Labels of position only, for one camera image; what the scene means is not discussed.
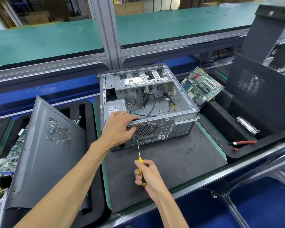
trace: person's left hand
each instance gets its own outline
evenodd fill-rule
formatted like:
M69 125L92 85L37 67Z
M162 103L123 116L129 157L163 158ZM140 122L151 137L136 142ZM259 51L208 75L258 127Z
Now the person's left hand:
M100 139L108 143L110 148L125 143L131 139L136 131L136 127L132 127L127 131L127 124L138 118L138 116L130 115L124 111L112 112L107 124L104 126Z

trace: yellow screwdriver handle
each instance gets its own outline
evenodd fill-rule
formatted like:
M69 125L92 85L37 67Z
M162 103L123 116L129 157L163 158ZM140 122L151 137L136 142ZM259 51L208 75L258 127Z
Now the yellow screwdriver handle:
M143 163L143 160L142 160L142 158L141 157L139 157L138 158L138 161L139 162L141 162L141 163ZM143 177L143 172L141 171L141 169L140 168L138 168L138 170L139 170L139 172L140 172L140 175ZM142 186L145 186L145 185L147 185L147 183L146 183L146 181L145 181L145 178L143 177L143 180L142 180L142 184L141 184Z

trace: motherboard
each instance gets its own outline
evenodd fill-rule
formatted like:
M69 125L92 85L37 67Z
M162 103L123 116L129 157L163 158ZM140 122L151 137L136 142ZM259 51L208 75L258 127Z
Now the motherboard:
M18 134L19 138L17 139L15 145L12 146L11 151L7 155L3 164L0 166L0 177L12 176L14 174L26 133L27 127L20 130Z
M181 84L198 108L203 107L224 89L220 83L199 67L196 67Z

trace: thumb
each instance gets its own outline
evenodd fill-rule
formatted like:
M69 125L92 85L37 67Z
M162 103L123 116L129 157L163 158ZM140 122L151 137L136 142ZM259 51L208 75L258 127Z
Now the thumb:
M129 130L127 131L127 134L129 135L130 138L131 138L132 135L135 133L135 131L136 131L136 127L132 127L131 129L129 129Z
M148 167L147 167L144 163L141 163L141 162L139 162L138 160L135 160L134 163L135 163L135 165L136 165L139 169L141 169L142 171L145 171L145 170L148 169Z

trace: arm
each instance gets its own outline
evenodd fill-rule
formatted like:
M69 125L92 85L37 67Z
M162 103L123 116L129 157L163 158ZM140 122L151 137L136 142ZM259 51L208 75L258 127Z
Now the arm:
M164 227L189 228L174 198L165 186L154 162L150 160L144 160L143 162L144 163L140 163L138 160L135 160L135 165L143 172L145 181L147 182L145 190L157 205ZM135 183L141 185L142 176L140 172L136 169L134 173L136 178Z
M66 228L78 214L95 173L108 150L129 140L136 128L126 130L137 116L113 112L102 136L93 142L78 164L70 170L15 228Z

